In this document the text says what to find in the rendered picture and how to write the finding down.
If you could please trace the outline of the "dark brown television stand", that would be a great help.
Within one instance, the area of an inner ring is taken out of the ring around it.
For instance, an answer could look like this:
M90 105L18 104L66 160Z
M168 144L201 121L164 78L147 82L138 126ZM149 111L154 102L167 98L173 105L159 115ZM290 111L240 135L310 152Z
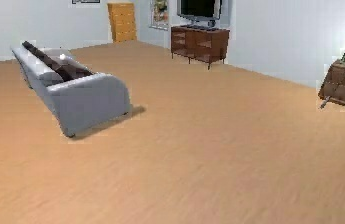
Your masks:
M173 26L170 33L171 57L183 56L208 64L224 62L227 56L230 31L195 25Z

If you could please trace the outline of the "grey sofa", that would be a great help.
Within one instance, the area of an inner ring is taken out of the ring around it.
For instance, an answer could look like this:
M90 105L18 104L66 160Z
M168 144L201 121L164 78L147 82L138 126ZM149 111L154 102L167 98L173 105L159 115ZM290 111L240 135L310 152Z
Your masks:
M65 81L24 46L11 50L27 86L58 120L65 136L73 137L131 110L128 88L114 75L93 72Z

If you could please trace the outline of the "light wooden chest of drawers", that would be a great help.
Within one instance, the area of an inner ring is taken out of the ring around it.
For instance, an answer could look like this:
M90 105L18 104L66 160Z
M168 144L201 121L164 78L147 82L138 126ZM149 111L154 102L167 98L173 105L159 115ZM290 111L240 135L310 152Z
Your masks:
M108 13L114 42L137 39L133 3L108 3Z

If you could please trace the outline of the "black flat television set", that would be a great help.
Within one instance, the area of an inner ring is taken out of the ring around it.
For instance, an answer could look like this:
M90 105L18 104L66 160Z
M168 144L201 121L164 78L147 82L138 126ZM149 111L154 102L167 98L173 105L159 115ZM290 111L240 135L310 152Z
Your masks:
M220 19L222 0L178 0L177 15L190 22L190 26L198 26L206 22L213 28Z

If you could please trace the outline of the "dark brown sofa cushion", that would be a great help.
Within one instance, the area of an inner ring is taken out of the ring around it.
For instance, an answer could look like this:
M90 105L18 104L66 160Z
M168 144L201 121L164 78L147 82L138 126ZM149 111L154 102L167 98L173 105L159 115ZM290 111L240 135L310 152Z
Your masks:
M56 59L54 56L49 56L43 50L38 49L28 41L23 42L22 46L40 59L49 68L58 73L64 81L93 75L93 72L84 67L77 67L76 65L70 64L65 59Z

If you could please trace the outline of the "colourful framed wall picture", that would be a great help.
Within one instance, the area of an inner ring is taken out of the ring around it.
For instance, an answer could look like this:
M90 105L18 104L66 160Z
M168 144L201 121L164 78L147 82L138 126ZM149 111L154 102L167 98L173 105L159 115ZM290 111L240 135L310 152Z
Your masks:
M160 30L169 28L168 0L150 0L150 27Z

